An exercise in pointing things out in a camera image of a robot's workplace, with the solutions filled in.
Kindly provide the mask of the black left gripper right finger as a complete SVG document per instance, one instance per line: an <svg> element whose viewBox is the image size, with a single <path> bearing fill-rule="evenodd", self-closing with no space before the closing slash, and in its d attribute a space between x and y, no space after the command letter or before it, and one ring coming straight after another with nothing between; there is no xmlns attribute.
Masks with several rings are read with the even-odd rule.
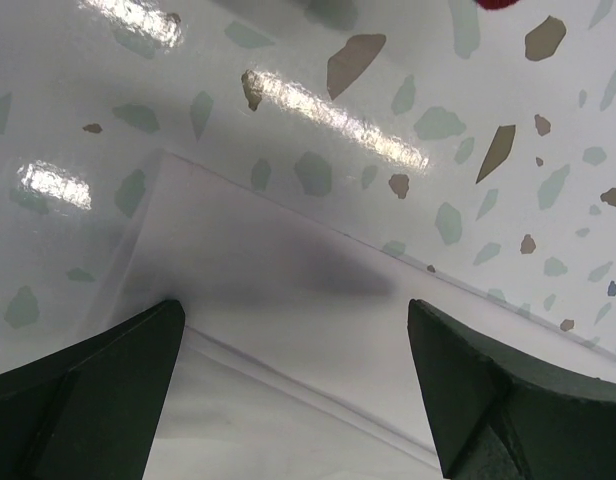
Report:
<svg viewBox="0 0 616 480"><path fill-rule="evenodd" d="M616 479L616 384L411 300L408 336L446 479Z"/></svg>

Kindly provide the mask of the white t shirt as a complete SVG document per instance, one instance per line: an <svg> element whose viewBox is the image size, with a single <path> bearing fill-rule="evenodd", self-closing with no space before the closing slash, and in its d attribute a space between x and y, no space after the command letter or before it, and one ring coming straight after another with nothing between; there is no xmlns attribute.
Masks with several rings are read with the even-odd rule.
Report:
<svg viewBox="0 0 616 480"><path fill-rule="evenodd" d="M411 300L616 384L595 353L179 157L152 153L110 197L123 231L88 330L185 313L149 479L446 479Z"/></svg>

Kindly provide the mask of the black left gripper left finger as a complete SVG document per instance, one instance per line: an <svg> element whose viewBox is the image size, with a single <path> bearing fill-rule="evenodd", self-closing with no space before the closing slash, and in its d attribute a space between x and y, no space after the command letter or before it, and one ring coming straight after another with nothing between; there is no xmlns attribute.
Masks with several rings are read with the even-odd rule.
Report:
<svg viewBox="0 0 616 480"><path fill-rule="evenodd" d="M162 301L0 374L0 479L142 478L182 337Z"/></svg>

